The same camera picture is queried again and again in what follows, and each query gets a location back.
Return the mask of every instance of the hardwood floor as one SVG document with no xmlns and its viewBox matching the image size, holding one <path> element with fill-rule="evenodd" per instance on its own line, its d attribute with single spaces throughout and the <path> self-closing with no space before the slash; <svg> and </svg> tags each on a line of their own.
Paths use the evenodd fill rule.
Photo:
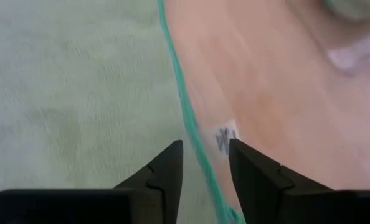
<svg viewBox="0 0 370 224">
<path fill-rule="evenodd" d="M 369 35 L 369 22 L 345 24 L 312 0 L 165 2 L 202 131 L 234 120 L 241 140 L 289 168 L 370 189 L 370 70 L 343 73 L 326 55 Z M 227 162 L 213 165 L 234 195 Z"/>
</svg>

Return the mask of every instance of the wooden floor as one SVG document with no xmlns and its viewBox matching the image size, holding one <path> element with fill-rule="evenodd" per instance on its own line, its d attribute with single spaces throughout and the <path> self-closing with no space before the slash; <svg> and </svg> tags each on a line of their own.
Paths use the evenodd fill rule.
<svg viewBox="0 0 370 224">
<path fill-rule="evenodd" d="M 326 55 L 369 35 L 369 21 L 341 22 L 319 0 L 165 2 L 202 130 L 234 120 L 241 140 L 289 168 L 370 189 L 370 70 L 344 73 Z M 216 166 L 232 194 L 228 168 Z"/>
</svg>

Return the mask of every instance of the black plastic part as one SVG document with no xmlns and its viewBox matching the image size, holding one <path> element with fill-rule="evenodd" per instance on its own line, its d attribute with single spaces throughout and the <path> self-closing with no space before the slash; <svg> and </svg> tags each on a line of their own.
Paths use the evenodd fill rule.
<svg viewBox="0 0 370 224">
<path fill-rule="evenodd" d="M 113 190 L 6 190 L 0 223 L 176 223 L 183 144 L 175 141 Z"/>
<path fill-rule="evenodd" d="M 370 223 L 370 191 L 335 191 L 237 139 L 229 146 L 246 223 Z"/>
</svg>

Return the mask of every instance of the green carpet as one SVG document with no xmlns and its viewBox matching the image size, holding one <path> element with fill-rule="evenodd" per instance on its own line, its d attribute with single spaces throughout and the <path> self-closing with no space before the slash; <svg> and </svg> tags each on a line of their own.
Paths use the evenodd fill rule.
<svg viewBox="0 0 370 224">
<path fill-rule="evenodd" d="M 0 190 L 112 188 L 184 140 L 178 223 L 217 223 L 156 0 L 0 0 Z"/>
</svg>

